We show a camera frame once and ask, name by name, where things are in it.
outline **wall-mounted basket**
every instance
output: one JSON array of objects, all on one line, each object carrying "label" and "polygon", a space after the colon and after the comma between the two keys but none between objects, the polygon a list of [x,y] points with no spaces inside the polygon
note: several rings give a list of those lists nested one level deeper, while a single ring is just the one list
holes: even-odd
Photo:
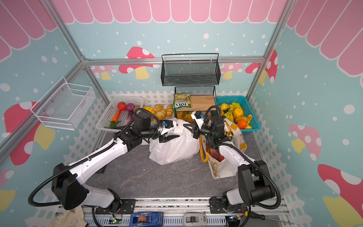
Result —
[{"label": "wall-mounted basket", "polygon": [[217,53],[163,54],[163,86],[218,85],[221,71]]},{"label": "wall-mounted basket", "polygon": [[[92,87],[64,81],[56,83],[60,84],[58,88],[54,90],[54,85],[30,110],[45,127],[75,130],[96,96]],[[52,94],[41,102],[52,90]]]}]

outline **yellow strap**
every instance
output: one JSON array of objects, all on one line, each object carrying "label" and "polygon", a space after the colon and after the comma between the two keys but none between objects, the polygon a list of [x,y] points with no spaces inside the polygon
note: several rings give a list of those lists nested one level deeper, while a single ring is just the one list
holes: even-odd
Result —
[{"label": "yellow strap", "polygon": [[200,157],[202,158],[202,162],[207,162],[209,154],[206,152],[205,159],[204,159],[202,136],[199,137],[199,142],[200,142]]}]

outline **white plastic basket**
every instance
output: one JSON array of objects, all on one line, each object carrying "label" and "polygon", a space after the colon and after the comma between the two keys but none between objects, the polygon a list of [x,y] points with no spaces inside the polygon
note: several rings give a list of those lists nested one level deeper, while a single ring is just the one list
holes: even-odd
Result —
[{"label": "white plastic basket", "polygon": [[[114,117],[116,112],[119,110],[117,108],[117,104],[119,102],[124,102],[126,105],[129,103],[134,104],[135,106],[143,107],[145,99],[143,97],[138,96],[115,96],[111,101],[110,104],[107,106],[106,110],[103,112],[102,116],[98,120],[96,124],[96,128],[104,131],[109,131],[112,133],[116,133],[120,130],[118,129],[106,129],[104,127],[110,126],[110,120]],[[120,121],[117,126],[122,126],[129,114],[128,111],[122,111],[120,116],[118,117],[118,121]]]},{"label": "white plastic basket", "polygon": [[45,127],[75,130],[96,99],[93,88],[65,81],[41,102],[51,90],[32,106],[31,112]]}]

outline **black mesh basket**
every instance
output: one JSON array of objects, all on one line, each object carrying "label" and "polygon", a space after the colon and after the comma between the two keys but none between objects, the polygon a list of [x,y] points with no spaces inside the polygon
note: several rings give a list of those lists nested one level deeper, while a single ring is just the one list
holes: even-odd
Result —
[{"label": "black mesh basket", "polygon": [[218,85],[221,71],[217,53],[163,54],[163,86]]}]

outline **wire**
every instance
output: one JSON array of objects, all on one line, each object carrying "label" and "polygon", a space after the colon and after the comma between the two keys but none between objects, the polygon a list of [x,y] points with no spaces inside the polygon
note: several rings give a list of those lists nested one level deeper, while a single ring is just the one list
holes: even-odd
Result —
[{"label": "wire", "polygon": [[85,163],[86,161],[92,159],[93,157],[96,157],[99,154],[102,154],[103,152],[107,151],[108,149],[110,149],[111,147],[113,147],[116,144],[116,139],[105,149],[100,150],[94,154],[91,154],[90,156],[79,160],[78,162],[76,162],[75,164],[66,167],[64,170],[60,171],[59,173],[51,176],[50,178],[48,178],[47,180],[45,180],[43,183],[41,183],[38,187],[36,187],[32,193],[30,193],[29,197],[28,197],[28,203],[30,205],[32,205],[33,207],[46,207],[46,206],[54,206],[54,205],[60,205],[61,202],[57,201],[57,202],[50,202],[50,203],[37,203],[34,201],[34,196],[40,191],[40,189],[42,189],[45,185],[47,185],[49,182],[51,182],[52,180],[54,180],[55,178],[57,178],[58,176],[60,176],[61,174],[67,172],[68,170],[82,164]]},{"label": "wire", "polygon": [[238,148],[236,148],[234,145],[228,144],[228,143],[221,143],[218,144],[217,146],[215,146],[213,149],[216,149],[216,147],[219,146],[227,146],[230,147],[234,150],[236,150],[248,163],[250,163],[254,168],[256,168],[264,177],[266,177],[266,179],[271,183],[273,189],[275,190],[276,193],[276,202],[275,204],[269,206],[269,205],[265,205],[262,203],[257,203],[256,205],[265,208],[265,209],[269,209],[269,210],[273,210],[276,209],[280,206],[281,204],[281,195],[280,195],[280,191],[277,188],[277,185],[275,184],[275,182],[268,176],[268,174],[263,171],[263,169],[261,169],[261,167],[259,167],[256,163],[252,162],[244,153],[242,153]]},{"label": "wire", "polygon": [[138,115],[138,111],[139,110],[141,110],[141,111],[144,111],[144,112],[146,112],[146,113],[148,113],[148,114],[150,114],[155,120],[156,120],[156,122],[158,123],[158,125],[159,125],[159,127],[163,127],[163,125],[161,124],[161,122],[160,122],[160,120],[155,116],[155,114],[153,114],[152,112],[150,112],[150,111],[148,111],[148,110],[146,110],[146,109],[143,109],[143,108],[137,108],[135,111],[134,111],[134,113],[136,114],[136,115]]}]

